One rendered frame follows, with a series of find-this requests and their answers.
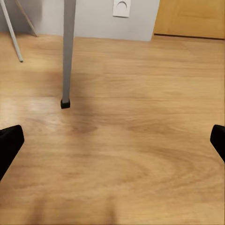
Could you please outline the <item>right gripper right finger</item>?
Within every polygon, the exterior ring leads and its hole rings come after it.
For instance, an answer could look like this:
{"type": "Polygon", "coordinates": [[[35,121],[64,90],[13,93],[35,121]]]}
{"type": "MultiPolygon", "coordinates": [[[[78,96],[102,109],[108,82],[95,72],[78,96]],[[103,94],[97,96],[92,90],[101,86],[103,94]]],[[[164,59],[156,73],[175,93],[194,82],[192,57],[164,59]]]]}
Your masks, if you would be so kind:
{"type": "Polygon", "coordinates": [[[220,155],[220,157],[225,162],[225,127],[221,125],[214,125],[211,136],[210,142],[220,155]]]}

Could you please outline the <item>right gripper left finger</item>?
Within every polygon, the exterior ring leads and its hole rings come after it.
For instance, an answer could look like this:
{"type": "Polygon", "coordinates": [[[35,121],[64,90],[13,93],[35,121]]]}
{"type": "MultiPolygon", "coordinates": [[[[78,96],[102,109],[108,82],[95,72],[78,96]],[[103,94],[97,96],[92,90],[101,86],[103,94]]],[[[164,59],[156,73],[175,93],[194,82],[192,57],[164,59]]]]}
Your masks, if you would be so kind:
{"type": "Polygon", "coordinates": [[[0,181],[24,143],[20,125],[0,130],[0,181]]]}

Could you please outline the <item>camera tripod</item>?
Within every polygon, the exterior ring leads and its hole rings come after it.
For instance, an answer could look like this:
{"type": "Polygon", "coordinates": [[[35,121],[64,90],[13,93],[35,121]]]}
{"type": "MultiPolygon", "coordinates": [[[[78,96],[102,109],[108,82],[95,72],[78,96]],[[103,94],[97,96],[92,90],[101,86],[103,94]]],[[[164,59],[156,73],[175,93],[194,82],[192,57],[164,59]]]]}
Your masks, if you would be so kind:
{"type": "Polygon", "coordinates": [[[75,26],[76,0],[64,0],[64,28],[63,28],[63,93],[60,101],[61,108],[69,108],[69,89],[72,63],[72,50],[75,26]]]}

